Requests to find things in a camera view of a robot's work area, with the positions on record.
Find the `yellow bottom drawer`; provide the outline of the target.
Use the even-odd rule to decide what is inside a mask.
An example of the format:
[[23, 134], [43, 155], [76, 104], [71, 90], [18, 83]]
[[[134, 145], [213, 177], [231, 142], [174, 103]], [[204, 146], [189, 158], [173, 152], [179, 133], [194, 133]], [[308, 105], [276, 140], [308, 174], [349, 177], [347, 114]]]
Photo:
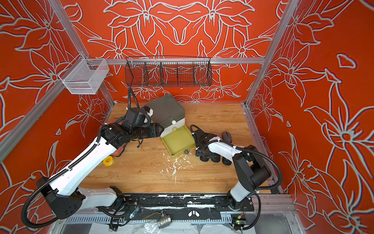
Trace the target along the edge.
[[175, 129], [175, 131], [163, 136], [161, 139], [173, 160], [185, 155], [186, 150], [191, 151], [196, 147], [192, 133], [185, 125]]

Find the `white drawer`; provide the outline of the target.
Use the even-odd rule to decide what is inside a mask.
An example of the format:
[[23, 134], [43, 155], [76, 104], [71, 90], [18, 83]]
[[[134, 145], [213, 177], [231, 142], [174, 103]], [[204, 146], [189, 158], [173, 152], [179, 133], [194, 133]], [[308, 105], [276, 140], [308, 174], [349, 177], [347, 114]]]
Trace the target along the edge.
[[166, 135], [176, 131], [177, 129], [183, 127], [184, 125], [185, 125], [185, 118], [179, 121], [172, 120], [171, 124], [168, 127], [164, 128], [164, 131], [162, 132], [161, 137], [165, 137]]

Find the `grey AOC mouse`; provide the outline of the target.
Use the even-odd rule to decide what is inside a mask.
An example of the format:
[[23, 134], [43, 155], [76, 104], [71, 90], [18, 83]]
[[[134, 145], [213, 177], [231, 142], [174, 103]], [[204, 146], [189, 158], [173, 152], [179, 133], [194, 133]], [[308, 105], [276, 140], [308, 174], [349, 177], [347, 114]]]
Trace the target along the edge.
[[219, 155], [211, 157], [212, 162], [218, 163], [218, 162], [220, 162], [220, 160], [221, 160], [221, 156], [219, 156]]

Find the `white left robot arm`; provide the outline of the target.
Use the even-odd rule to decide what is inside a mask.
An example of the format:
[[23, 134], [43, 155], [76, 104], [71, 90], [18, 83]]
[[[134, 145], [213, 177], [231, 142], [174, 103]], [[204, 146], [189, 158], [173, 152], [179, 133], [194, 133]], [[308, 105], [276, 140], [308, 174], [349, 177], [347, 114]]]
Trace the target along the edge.
[[[79, 210], [93, 207], [111, 219], [126, 216], [125, 213], [119, 214], [119, 211], [124, 207], [129, 208], [130, 204], [116, 186], [90, 190], [80, 188], [79, 185], [103, 160], [131, 141], [142, 143], [145, 138], [160, 137], [164, 128], [152, 122], [153, 114], [154, 110], [148, 106], [132, 108], [128, 103], [125, 116], [115, 122], [101, 125], [97, 137], [79, 156], [51, 177], [38, 180], [36, 191], [29, 196], [21, 210], [22, 223], [28, 228], [38, 229], [59, 219], [66, 219]], [[44, 196], [55, 215], [54, 219], [34, 223], [28, 218], [28, 208], [38, 194]]]

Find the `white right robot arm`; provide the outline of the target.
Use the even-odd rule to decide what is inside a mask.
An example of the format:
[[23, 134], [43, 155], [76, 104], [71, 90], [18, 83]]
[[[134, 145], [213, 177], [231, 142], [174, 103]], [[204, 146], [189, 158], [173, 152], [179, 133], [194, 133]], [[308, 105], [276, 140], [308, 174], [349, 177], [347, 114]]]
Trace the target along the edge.
[[222, 207], [236, 211], [249, 196], [256, 195], [260, 190], [271, 190], [281, 185], [283, 176], [278, 165], [260, 153], [255, 146], [237, 146], [214, 133], [204, 132], [194, 124], [190, 126], [190, 131], [196, 146], [195, 155], [201, 161], [234, 165], [238, 182], [229, 190]]

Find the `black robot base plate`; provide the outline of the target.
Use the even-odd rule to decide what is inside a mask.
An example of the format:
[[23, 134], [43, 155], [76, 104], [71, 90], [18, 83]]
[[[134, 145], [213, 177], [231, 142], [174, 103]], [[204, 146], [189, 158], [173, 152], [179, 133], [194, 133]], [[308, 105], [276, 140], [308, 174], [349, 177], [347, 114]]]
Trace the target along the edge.
[[232, 223], [234, 219], [242, 215], [250, 218], [254, 214], [252, 200], [245, 198], [240, 204], [231, 208], [227, 194], [124, 194], [117, 201], [114, 209], [121, 207], [118, 215], [127, 211], [125, 219], [134, 214], [132, 221], [157, 221], [168, 215], [172, 222], [195, 223]]

